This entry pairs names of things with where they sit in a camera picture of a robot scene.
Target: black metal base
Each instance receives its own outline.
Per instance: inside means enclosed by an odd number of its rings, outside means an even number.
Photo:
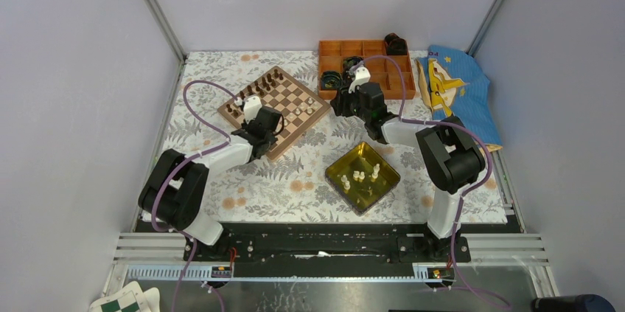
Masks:
[[[448,243],[437,245],[441,241],[432,241],[427,227],[424,234],[407,235],[396,225],[275,225],[265,232],[251,232],[252,226],[228,225],[214,246],[198,242],[193,260],[227,262],[234,247],[235,277],[406,277],[412,263],[449,260]],[[455,256],[459,263],[471,260],[462,236]]]

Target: black cylinder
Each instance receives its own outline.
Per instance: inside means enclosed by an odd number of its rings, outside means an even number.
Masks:
[[[531,302],[533,312],[615,312],[605,298],[599,295],[545,297]]]

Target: chess pawn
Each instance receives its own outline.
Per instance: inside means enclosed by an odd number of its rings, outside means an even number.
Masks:
[[[371,181],[375,181],[377,179],[378,172],[380,171],[380,164],[376,164],[373,167],[373,173],[371,174]]]

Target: orange compartment tray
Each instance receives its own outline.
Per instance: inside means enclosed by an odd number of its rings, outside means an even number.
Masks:
[[[321,75],[325,71],[343,73],[343,60],[351,56],[367,58],[373,55],[386,55],[384,41],[319,41],[319,81],[317,92],[319,97],[332,100],[336,90],[321,89]],[[393,58],[402,70],[406,85],[406,99],[411,100],[416,93],[412,64],[408,55],[393,55]],[[402,99],[402,81],[393,63],[385,59],[375,59],[366,62],[365,66],[371,72],[371,81],[380,84],[380,88],[387,100]]]

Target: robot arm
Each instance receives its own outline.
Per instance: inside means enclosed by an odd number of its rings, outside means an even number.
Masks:
[[[276,130],[282,114],[264,107],[258,97],[245,100],[245,121],[241,129],[231,134],[230,143],[203,157],[203,163],[189,162],[174,177],[183,179],[178,189],[170,184],[161,197],[156,217],[178,231],[185,231],[202,243],[212,246],[217,242],[223,227],[202,212],[200,205],[209,176],[219,175],[230,168],[246,164],[263,156],[277,141]],[[168,175],[184,160],[184,155],[169,149],[156,162],[141,195],[139,206],[152,211],[154,201]]]
[[[427,174],[436,185],[427,227],[436,239],[449,238],[461,190],[476,182],[486,166],[478,146],[469,135],[455,128],[400,122],[397,115],[388,111],[380,85],[369,82],[367,68],[358,67],[353,78],[349,85],[337,90],[330,102],[335,115],[359,117],[375,141],[420,149]],[[463,125],[455,116],[444,121]]]

